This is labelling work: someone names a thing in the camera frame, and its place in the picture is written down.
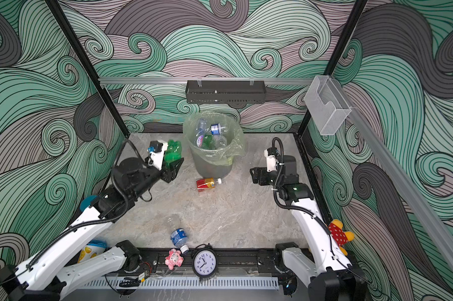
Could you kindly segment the green Sprite bottle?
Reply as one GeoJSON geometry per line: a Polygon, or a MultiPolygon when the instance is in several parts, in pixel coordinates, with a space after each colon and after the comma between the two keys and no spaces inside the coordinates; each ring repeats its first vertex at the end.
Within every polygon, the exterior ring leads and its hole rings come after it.
{"type": "Polygon", "coordinates": [[[164,160],[166,163],[172,163],[182,158],[182,145],[178,140],[170,139],[168,141],[168,147],[164,154],[164,160]]]}

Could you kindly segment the crushed bottle blue label front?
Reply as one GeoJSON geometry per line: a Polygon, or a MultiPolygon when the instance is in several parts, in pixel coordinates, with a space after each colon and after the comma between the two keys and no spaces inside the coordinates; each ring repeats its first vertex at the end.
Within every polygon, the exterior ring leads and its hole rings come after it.
{"type": "Polygon", "coordinates": [[[187,254],[190,250],[188,246],[188,235],[182,227],[180,217],[177,214],[172,214],[168,217],[167,221],[171,243],[182,254],[187,254]]]}

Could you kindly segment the green bottle yellow cap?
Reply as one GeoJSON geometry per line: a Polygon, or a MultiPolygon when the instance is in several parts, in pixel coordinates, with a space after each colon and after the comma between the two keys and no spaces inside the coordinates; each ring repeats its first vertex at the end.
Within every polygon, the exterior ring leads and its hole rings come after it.
{"type": "Polygon", "coordinates": [[[201,148],[206,150],[215,150],[215,143],[212,135],[204,136],[201,148]]]}

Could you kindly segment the long clear bottle white cap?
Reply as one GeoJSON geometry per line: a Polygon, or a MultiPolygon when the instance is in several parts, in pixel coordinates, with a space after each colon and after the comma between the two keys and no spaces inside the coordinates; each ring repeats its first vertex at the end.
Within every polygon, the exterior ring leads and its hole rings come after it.
{"type": "Polygon", "coordinates": [[[199,148],[203,145],[203,140],[207,132],[207,121],[203,118],[198,119],[196,134],[195,134],[195,145],[199,148]]]}

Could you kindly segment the clear bottle blue cap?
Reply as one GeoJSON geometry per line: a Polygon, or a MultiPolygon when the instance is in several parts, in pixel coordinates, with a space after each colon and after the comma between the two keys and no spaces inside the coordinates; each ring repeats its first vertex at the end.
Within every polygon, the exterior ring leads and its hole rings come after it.
{"type": "Polygon", "coordinates": [[[225,135],[229,132],[229,127],[220,123],[212,124],[210,126],[210,132],[212,135],[225,135]]]}
{"type": "Polygon", "coordinates": [[[228,145],[228,140],[223,135],[214,135],[213,142],[215,149],[223,149],[228,145]]]}

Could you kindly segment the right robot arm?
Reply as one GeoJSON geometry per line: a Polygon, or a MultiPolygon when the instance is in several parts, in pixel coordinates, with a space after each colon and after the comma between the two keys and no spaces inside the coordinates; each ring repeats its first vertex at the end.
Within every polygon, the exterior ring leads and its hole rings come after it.
{"type": "Polygon", "coordinates": [[[334,240],[308,185],[267,168],[252,168],[250,175],[253,183],[272,187],[275,204],[292,213],[307,240],[313,259],[292,244],[277,248],[281,264],[307,287],[309,300],[365,300],[367,280],[334,240]]]}

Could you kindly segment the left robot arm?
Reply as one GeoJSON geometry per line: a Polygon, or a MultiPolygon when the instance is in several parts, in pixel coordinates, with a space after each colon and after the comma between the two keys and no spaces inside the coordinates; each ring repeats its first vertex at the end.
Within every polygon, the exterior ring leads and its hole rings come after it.
{"type": "Polygon", "coordinates": [[[82,214],[34,256],[0,270],[0,287],[8,300],[62,300],[86,283],[111,272],[136,272],[140,251],[128,240],[106,252],[69,265],[87,244],[108,229],[158,181],[172,182],[184,159],[179,141],[154,140],[146,158],[139,153],[111,169],[111,185],[100,192],[82,214]]]}

